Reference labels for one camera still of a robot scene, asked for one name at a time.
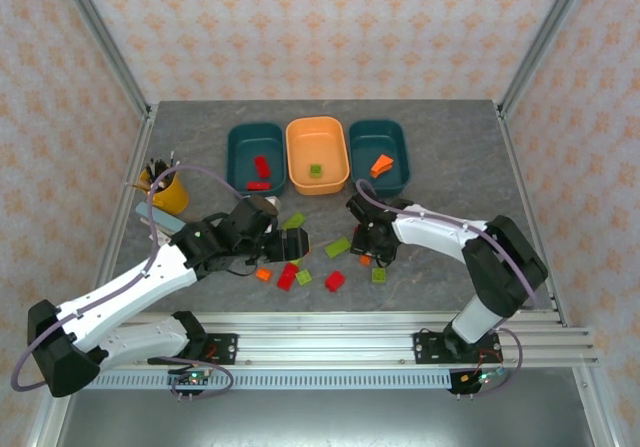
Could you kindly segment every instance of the white cable tray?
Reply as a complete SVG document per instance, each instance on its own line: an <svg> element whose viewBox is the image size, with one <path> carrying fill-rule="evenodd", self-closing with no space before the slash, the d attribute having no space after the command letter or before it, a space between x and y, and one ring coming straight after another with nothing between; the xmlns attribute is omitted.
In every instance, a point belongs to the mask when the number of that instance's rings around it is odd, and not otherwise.
<svg viewBox="0 0 640 447"><path fill-rule="evenodd" d="M233 372L234 390L364 390L364 389L448 389L449 371L440 370L239 370ZM167 389L173 377L158 370L113 370L99 375L85 389L158 390ZM180 390L219 389L227 377L216 372L195 385L179 385Z"/></svg>

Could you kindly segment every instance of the orange bin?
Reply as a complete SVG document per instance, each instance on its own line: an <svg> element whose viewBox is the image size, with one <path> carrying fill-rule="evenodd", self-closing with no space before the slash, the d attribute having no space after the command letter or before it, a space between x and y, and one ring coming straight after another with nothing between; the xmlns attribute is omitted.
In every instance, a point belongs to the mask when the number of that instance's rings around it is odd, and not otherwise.
<svg viewBox="0 0 640 447"><path fill-rule="evenodd" d="M333 117L296 119L287 126L289 177L303 195L339 192L349 178L349 157L342 125ZM319 164L322 175L311 177Z"/></svg>

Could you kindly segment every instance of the plastic bin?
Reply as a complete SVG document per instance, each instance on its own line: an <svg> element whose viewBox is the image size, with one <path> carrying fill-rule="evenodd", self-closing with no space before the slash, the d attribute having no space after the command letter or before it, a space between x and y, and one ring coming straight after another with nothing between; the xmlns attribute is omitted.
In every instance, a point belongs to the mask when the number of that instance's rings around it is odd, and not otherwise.
<svg viewBox="0 0 640 447"><path fill-rule="evenodd" d="M342 125L333 117L296 119L287 126L289 176L303 195L339 192L349 178L349 158ZM311 176L319 164L322 175Z"/></svg>
<svg viewBox="0 0 640 447"><path fill-rule="evenodd" d="M264 155L271 169L271 176L261 179L254 159ZM276 124L242 124L229 132L227 141L227 182L242 195L260 194L279 196L287 180L287 161L284 133ZM251 181L270 182L271 189L249 192Z"/></svg>
<svg viewBox="0 0 640 447"><path fill-rule="evenodd" d="M361 120L351 126L348 137L351 180L368 180L380 197L399 195L411 180L402 127L392 120ZM393 159L393 167L374 179L371 166L381 154Z"/></svg>

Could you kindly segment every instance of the wallpaper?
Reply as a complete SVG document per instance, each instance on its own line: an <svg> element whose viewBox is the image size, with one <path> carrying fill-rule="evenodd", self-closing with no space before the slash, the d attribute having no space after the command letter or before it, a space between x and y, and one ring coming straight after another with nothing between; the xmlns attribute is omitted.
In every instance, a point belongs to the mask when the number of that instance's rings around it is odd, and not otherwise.
<svg viewBox="0 0 640 447"><path fill-rule="evenodd" d="M147 101L497 99L553 0L94 0Z"/></svg>
<svg viewBox="0 0 640 447"><path fill-rule="evenodd" d="M640 0L580 0L509 119L575 324L640 445Z"/></svg>
<svg viewBox="0 0 640 447"><path fill-rule="evenodd" d="M42 395L9 385L27 310L93 287L140 121L71 0L0 0L0 47L0 443L22 446Z"/></svg>

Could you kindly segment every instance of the red block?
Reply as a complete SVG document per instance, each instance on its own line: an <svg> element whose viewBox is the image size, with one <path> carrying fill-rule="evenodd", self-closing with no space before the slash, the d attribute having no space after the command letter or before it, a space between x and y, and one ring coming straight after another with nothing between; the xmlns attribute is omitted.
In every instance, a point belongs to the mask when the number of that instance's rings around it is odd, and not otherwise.
<svg viewBox="0 0 640 447"><path fill-rule="evenodd" d="M247 190L269 190L271 182L247 182Z"/></svg>
<svg viewBox="0 0 640 447"><path fill-rule="evenodd" d="M298 266L287 262L287 265L284 266L284 270L278 279L278 287L282 290L289 291L293 282L296 280L297 273Z"/></svg>
<svg viewBox="0 0 640 447"><path fill-rule="evenodd" d="M336 292L344 284L344 275L339 270L333 272L327 280L324 282L324 286L329 289L329 292Z"/></svg>
<svg viewBox="0 0 640 447"><path fill-rule="evenodd" d="M258 176L261 179L268 179L271 177L271 169L269 168L269 164L267 163L267 158L264 155L259 155L255 157L253 161L256 164L256 170L258 171Z"/></svg>

